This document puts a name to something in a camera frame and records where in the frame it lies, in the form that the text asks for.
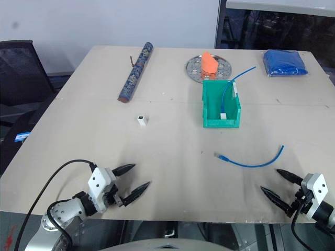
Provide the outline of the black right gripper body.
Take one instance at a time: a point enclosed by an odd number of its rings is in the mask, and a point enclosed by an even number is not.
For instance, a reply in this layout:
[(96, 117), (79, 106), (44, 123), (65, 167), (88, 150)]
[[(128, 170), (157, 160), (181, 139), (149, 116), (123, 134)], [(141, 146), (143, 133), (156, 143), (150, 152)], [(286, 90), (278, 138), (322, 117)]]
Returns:
[(295, 200), (292, 202), (292, 204), (290, 205), (290, 209), (287, 212), (288, 217), (292, 217), (292, 215), (298, 211), (299, 206), (302, 206), (300, 213), (303, 214), (307, 214), (312, 206), (312, 191), (309, 190), (307, 192), (304, 192), (302, 189), (299, 189), (295, 193), (295, 197)]

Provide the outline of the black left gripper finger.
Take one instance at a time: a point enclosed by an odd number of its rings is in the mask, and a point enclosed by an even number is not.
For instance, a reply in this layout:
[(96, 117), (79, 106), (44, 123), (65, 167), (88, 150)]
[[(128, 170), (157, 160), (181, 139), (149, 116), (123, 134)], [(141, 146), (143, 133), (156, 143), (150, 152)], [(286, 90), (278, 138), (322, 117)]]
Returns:
[(137, 187), (136, 189), (134, 189), (129, 196), (125, 197), (122, 199), (123, 202), (123, 206), (127, 206), (129, 204), (131, 204), (132, 202), (134, 202), (136, 199), (138, 199), (143, 193), (144, 191), (148, 188), (148, 186), (151, 184), (151, 182), (147, 182), (139, 187)]
[(115, 176), (122, 176), (123, 174), (127, 173), (134, 167), (135, 164), (126, 164), (113, 169), (112, 172)]

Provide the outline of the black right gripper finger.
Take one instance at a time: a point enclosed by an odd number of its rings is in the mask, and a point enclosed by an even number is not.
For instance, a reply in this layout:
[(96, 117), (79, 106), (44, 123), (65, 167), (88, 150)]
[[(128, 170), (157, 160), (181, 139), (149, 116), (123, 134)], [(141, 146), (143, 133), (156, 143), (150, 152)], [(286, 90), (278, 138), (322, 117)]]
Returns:
[(262, 192), (265, 194), (265, 196), (273, 203), (275, 204), (277, 207), (279, 207), (281, 210), (283, 210), (285, 212), (285, 214), (288, 217), (291, 217), (293, 215), (293, 209), (291, 208), (291, 206), (289, 204), (287, 204), (286, 202), (284, 202), (279, 195), (277, 195), (276, 193), (274, 193), (273, 191), (261, 186), (260, 187)]
[(276, 170), (284, 179), (288, 180), (289, 182), (297, 185), (301, 185), (303, 179), (289, 171), (283, 170), (283, 169), (277, 169)]

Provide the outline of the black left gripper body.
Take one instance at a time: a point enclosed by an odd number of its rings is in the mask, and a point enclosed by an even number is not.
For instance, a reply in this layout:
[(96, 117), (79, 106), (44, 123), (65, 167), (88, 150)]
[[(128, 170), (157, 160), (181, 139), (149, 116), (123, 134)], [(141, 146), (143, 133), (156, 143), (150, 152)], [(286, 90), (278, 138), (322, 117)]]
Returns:
[(126, 207), (131, 204), (130, 198), (123, 198), (118, 194), (118, 188), (115, 184), (108, 185), (104, 189), (103, 201), (106, 206), (116, 204), (118, 207)]

